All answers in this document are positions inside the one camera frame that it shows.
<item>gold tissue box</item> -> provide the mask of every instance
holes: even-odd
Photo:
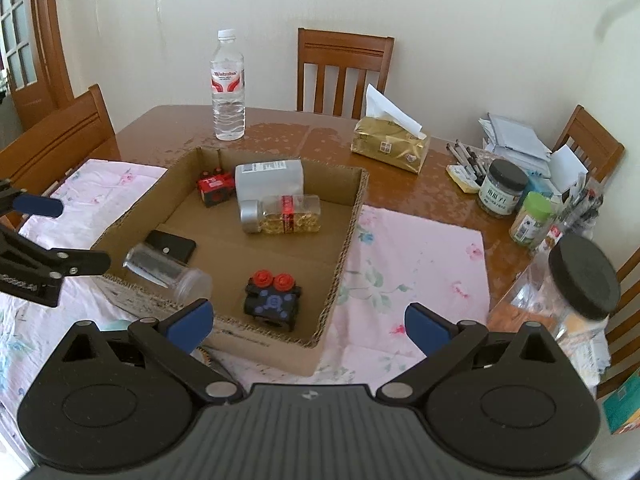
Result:
[[[431,134],[425,134],[419,139],[392,121],[363,117],[356,124],[351,151],[418,174],[431,142]]]

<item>black jar lid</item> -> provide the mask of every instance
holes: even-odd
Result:
[[[620,301],[615,269],[587,238],[571,232],[562,236],[549,253],[549,270],[565,300],[586,319],[605,319]]]
[[[508,160],[495,159],[489,166],[489,173],[500,184],[514,191],[522,191],[529,178],[519,167]]]

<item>green box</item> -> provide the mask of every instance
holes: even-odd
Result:
[[[612,434],[640,428],[640,368],[602,406]]]

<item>wet table surface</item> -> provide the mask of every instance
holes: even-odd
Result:
[[[529,262],[527,251],[509,236],[513,218],[495,219],[478,207],[476,195],[462,193],[446,173],[446,166],[455,164],[446,141],[431,139],[422,171],[415,175],[351,153],[355,123],[310,112],[247,108],[244,137],[229,142],[213,134],[209,106],[159,106],[97,148],[92,157],[168,167],[185,152],[209,146],[365,168],[369,171],[367,204],[482,233],[492,305],[497,303]]]

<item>chair backrest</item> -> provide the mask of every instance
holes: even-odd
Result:
[[[98,85],[49,114],[0,152],[0,179],[42,194],[115,132]],[[8,216],[17,226],[20,216]]]
[[[575,107],[554,151],[565,144],[598,182],[611,174],[625,151],[625,147],[581,105]]]
[[[359,119],[362,114],[365,78],[367,70],[379,72],[376,89],[384,93],[389,72],[394,38],[363,36],[344,32],[298,29],[298,111],[304,104],[305,63],[318,66],[314,113],[321,114],[324,107],[324,72],[327,66],[338,67],[338,82],[335,88],[334,113],[342,115],[344,86],[348,68],[359,70],[351,117]]]
[[[618,271],[621,283],[640,263],[640,248]],[[640,294],[640,280],[631,285],[620,297],[614,314],[625,308]],[[598,397],[607,395],[624,383],[640,367],[640,310],[630,314],[607,332],[607,342],[611,352],[611,368],[598,386]]]

